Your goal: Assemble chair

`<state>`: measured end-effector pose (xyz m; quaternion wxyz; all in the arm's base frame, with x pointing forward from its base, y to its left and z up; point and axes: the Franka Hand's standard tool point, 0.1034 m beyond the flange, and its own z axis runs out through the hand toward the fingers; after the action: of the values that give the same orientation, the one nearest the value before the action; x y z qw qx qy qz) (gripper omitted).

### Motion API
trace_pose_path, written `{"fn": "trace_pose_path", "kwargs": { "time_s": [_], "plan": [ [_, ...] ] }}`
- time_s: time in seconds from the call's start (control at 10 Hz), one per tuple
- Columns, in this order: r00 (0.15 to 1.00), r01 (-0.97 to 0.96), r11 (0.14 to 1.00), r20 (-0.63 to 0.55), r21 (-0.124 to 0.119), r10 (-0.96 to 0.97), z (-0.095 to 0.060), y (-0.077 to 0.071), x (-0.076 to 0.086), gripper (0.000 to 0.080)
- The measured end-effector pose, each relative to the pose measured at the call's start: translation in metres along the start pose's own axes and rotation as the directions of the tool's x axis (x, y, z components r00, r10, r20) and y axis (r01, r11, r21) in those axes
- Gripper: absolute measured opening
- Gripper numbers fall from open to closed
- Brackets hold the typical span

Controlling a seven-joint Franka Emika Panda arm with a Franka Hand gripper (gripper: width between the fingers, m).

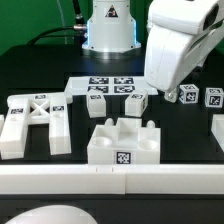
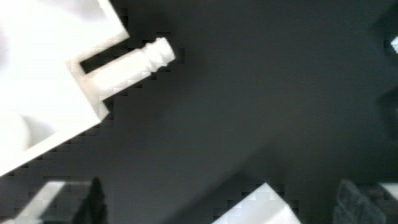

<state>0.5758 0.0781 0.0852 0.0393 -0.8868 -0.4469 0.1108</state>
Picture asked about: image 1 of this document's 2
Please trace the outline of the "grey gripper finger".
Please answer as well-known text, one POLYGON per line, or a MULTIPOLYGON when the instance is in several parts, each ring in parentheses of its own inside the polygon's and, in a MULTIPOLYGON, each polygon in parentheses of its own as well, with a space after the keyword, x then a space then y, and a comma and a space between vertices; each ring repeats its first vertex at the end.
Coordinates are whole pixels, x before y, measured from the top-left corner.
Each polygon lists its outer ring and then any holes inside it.
POLYGON ((176 102, 178 99, 178 90, 174 89, 171 92, 166 92, 164 98, 169 102, 176 102))

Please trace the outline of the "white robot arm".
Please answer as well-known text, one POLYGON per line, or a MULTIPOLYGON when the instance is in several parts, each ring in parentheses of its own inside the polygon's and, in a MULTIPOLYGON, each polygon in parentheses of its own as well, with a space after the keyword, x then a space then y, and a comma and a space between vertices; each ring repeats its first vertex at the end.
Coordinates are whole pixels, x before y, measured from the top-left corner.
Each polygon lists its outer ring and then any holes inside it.
POLYGON ((224 39, 224 0, 153 0, 144 77, 170 102, 180 83, 224 39))

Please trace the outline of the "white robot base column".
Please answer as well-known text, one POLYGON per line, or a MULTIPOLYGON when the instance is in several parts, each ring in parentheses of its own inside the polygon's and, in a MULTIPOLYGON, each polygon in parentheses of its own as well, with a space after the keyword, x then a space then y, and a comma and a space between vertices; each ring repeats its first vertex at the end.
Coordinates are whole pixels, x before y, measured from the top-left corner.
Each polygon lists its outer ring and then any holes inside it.
POLYGON ((100 59, 121 59, 140 52, 130 0, 93 0, 82 49, 85 55, 100 59))

